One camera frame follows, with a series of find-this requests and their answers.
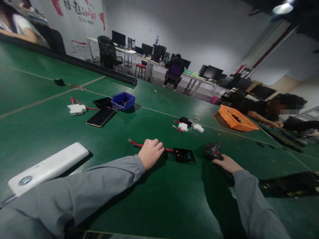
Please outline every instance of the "hand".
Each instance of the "hand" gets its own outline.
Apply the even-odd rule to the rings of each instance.
[[[269,122],[270,127],[280,128],[280,126],[276,122]]]
[[[222,154],[221,156],[224,158],[223,161],[218,160],[218,159],[214,159],[214,160],[212,160],[212,162],[214,164],[218,164],[218,165],[222,166],[223,169],[225,169],[227,172],[229,172],[231,174],[233,174],[234,172],[239,171],[239,170],[244,170],[241,166],[239,166],[238,163],[236,163],[234,160],[232,160],[227,155]]]
[[[150,169],[156,163],[163,152],[163,143],[159,143],[158,139],[154,139],[150,144],[149,139],[145,140],[144,145],[138,154],[145,171]]]
[[[274,123],[276,123],[279,126],[279,128],[283,127],[283,124],[280,121],[275,121]]]

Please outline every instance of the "green workbench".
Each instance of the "green workbench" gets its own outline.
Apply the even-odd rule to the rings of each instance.
[[[136,87],[46,56],[0,43],[1,160],[0,200],[12,195],[7,182],[80,142],[91,154],[74,172],[134,155],[143,143],[158,138],[166,148],[191,149],[196,164],[180,164],[163,155],[131,188],[85,220],[80,229],[161,238],[244,238],[237,202],[218,169],[202,155],[208,143],[221,142],[222,153],[260,179],[319,170],[319,150],[305,154],[281,149],[262,130],[238,132],[218,121],[219,107],[145,81]],[[57,86],[52,79],[82,85],[87,90]],[[93,100],[126,91],[137,96],[134,108],[117,112],[103,127],[85,122],[96,112],[71,116],[70,96],[88,107]],[[200,118],[204,133],[182,133],[172,127],[179,117]],[[257,141],[272,144],[261,148]],[[319,236],[318,197],[267,198],[292,238]]]

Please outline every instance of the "ceiling light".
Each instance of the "ceiling light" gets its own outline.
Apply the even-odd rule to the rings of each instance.
[[[287,14],[293,10],[292,0],[284,1],[281,5],[275,7],[272,11],[275,14]]]

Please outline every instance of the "white terminal block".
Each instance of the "white terminal block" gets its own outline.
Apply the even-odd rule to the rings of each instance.
[[[13,177],[9,180],[8,185],[19,197],[36,185],[56,178],[87,155],[89,151],[82,144],[74,143]]]
[[[75,104],[75,105],[68,105],[70,108],[70,114],[71,115],[81,115],[84,112],[87,112],[87,109],[85,108],[85,105]]]
[[[194,124],[194,129],[201,133],[204,133],[204,129],[200,124]]]
[[[186,132],[188,132],[187,126],[188,126],[188,125],[185,124],[185,123],[179,123],[179,124],[178,124],[178,128],[181,129],[181,130],[184,130],[184,131],[186,131]]]

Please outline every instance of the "smartphone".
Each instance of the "smartphone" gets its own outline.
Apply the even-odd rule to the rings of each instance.
[[[115,109],[103,107],[96,113],[86,124],[92,125],[98,128],[102,128],[103,125],[115,114]]]

